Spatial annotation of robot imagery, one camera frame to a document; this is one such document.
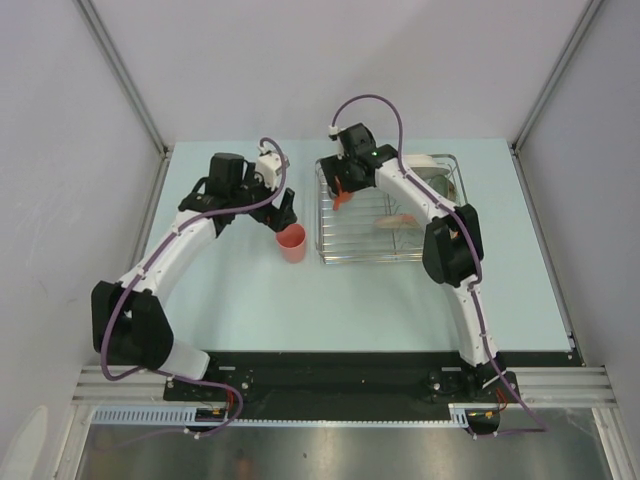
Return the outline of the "pink plastic cup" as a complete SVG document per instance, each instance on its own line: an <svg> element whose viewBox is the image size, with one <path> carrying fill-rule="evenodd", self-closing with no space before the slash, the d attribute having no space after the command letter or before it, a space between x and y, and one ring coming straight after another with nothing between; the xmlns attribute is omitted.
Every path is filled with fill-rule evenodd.
<svg viewBox="0 0 640 480"><path fill-rule="evenodd" d="M292 224L276 234L276 242L282 257L291 264L300 263L306 255L306 230L300 224Z"/></svg>

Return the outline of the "orange mug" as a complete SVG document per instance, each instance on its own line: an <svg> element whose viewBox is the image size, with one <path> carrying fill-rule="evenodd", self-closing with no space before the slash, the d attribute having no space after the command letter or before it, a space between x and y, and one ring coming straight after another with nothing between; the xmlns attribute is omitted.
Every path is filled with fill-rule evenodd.
<svg viewBox="0 0 640 480"><path fill-rule="evenodd" d="M339 211L344 204L350 202L353 199L354 193L345 191L342 188L341 182L338 177L335 177L335 184L336 193L333 197L333 210Z"/></svg>

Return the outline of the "metal wire dish rack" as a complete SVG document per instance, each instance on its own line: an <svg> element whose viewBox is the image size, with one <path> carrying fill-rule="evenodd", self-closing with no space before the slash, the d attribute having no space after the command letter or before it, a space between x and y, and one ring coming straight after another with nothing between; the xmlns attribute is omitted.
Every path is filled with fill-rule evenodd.
<svg viewBox="0 0 640 480"><path fill-rule="evenodd" d="M467 202L466 190L457 158L450 153L426 154L447 169L456 187L454 203ZM368 188L354 193L353 199L339 211L333 210L333 193L320 167L316 174L316 250L326 264L419 262L424 234L416 229L379 229L378 218L409 214L398 200L379 189ZM436 176L419 176L429 185Z"/></svg>

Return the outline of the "white deep plate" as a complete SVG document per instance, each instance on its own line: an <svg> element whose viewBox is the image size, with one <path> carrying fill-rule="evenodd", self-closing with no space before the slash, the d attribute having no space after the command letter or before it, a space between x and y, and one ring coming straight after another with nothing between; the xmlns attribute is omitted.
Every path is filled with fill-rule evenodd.
<svg viewBox="0 0 640 480"><path fill-rule="evenodd" d="M426 154L408 154L403 156L403 163L420 176L444 175L447 169L439 165L432 156Z"/></svg>

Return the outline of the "pink cream branch plate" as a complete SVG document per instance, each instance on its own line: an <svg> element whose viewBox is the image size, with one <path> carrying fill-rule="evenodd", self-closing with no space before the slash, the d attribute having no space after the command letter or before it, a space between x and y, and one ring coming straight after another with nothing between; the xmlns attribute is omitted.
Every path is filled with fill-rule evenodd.
<svg viewBox="0 0 640 480"><path fill-rule="evenodd" d="M379 229L416 229L419 223L412 215L390 215L378 218L374 221L374 226Z"/></svg>

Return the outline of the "green ceramic bowl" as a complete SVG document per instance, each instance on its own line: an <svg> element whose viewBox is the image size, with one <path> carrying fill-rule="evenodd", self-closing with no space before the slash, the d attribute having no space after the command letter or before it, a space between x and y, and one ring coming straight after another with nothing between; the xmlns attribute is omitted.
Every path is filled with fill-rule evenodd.
<svg viewBox="0 0 640 480"><path fill-rule="evenodd" d="M441 196L449 201L457 199L456 187L452 181L444 175L436 175L429 180L429 185Z"/></svg>

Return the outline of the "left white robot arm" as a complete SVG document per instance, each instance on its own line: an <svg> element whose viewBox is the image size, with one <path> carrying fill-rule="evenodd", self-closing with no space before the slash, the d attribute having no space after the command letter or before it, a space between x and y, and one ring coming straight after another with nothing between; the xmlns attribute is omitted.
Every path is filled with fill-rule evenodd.
<svg viewBox="0 0 640 480"><path fill-rule="evenodd" d="M232 153L211 157L208 174L181 200L154 249L117 281L93 288L92 340L103 369L125 363L186 378L187 389L202 400L219 392L221 376L208 367L209 355L175 337L164 305L199 253L237 216L275 233L296 223L288 167L285 155L266 148L254 162Z"/></svg>

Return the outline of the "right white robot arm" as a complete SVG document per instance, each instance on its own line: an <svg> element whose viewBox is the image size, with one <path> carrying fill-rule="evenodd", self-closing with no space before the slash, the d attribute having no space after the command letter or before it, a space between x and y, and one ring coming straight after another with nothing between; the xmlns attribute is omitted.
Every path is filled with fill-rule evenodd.
<svg viewBox="0 0 640 480"><path fill-rule="evenodd" d="M459 355L474 367L461 376L463 393L484 401L497 389L498 349L489 335L480 295L484 250L476 209L457 205L439 194L405 162L400 150L376 143L362 123L329 128L338 152L319 160L334 207L353 194L376 188L406 207L423 230L422 264L431 280L448 286L456 298L454 315Z"/></svg>

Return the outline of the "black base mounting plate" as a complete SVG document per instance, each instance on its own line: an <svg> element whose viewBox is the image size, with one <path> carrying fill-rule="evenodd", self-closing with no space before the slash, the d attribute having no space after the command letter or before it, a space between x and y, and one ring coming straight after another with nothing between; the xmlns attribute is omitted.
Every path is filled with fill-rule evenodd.
<svg viewBox="0 0 640 480"><path fill-rule="evenodd" d="M473 407L514 402L516 375L499 380L491 366L472 368L454 352L217 352L206 384L173 380L163 398L214 407L221 388L241 394L243 420L413 422L444 420L454 403Z"/></svg>

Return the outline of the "left aluminium frame post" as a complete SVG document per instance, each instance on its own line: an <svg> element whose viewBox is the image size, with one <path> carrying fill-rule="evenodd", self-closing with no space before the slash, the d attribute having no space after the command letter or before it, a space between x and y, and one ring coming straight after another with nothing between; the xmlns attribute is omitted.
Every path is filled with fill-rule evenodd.
<svg viewBox="0 0 640 480"><path fill-rule="evenodd" d="M99 52L103 56L106 65L113 74L116 83L121 89L134 116L140 123L144 133L153 145L161 159L164 159L169 151L159 128L154 121L141 92L131 75L116 42L102 19L95 3L90 0L74 0L82 20L89 34L92 36Z"/></svg>

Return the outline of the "aluminium frame post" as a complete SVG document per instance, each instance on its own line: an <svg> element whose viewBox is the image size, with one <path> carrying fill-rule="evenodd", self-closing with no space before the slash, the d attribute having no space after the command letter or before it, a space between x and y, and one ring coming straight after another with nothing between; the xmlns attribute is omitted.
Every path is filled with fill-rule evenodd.
<svg viewBox="0 0 640 480"><path fill-rule="evenodd" d="M555 94L556 89L563 80L563 77L569 70L575 56L578 54L590 33L590 30L596 23L602 9L606 5L607 1L605 0L589 0L586 2L560 53L554 61L550 73L546 77L514 139L511 141L511 150L514 154L518 155L521 152L531 132Z"/></svg>
<svg viewBox="0 0 640 480"><path fill-rule="evenodd" d="M103 56L106 65L113 74L116 83L121 89L134 116L140 123L144 133L153 145L161 159L164 159L169 151L159 128L154 121L141 92L131 75L116 42L102 19L95 3L90 0L74 0L82 20L89 34L92 36L99 52Z"/></svg>

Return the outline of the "right aluminium frame post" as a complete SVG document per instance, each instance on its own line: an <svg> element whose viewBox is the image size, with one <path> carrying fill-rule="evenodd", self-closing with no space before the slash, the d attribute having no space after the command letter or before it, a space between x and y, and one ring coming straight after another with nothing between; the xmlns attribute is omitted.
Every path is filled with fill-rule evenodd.
<svg viewBox="0 0 640 480"><path fill-rule="evenodd" d="M590 30L596 23L602 9L606 5L607 1L605 0L589 0L586 2L560 53L554 61L550 73L546 77L514 139L511 141L511 150L514 154L518 155L521 152L531 132L555 94L556 89L563 80L563 77L569 70L575 56L578 54L590 33Z"/></svg>

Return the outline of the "aluminium front rail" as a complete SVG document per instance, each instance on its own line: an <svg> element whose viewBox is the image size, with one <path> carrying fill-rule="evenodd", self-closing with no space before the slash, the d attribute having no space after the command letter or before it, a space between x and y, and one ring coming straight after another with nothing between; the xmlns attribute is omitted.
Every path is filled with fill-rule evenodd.
<svg viewBox="0 0 640 480"><path fill-rule="evenodd" d="M515 367L521 398L533 408L605 408L617 400L603 367ZM81 370L73 405L165 405L165 379L150 372L112 382L97 366Z"/></svg>

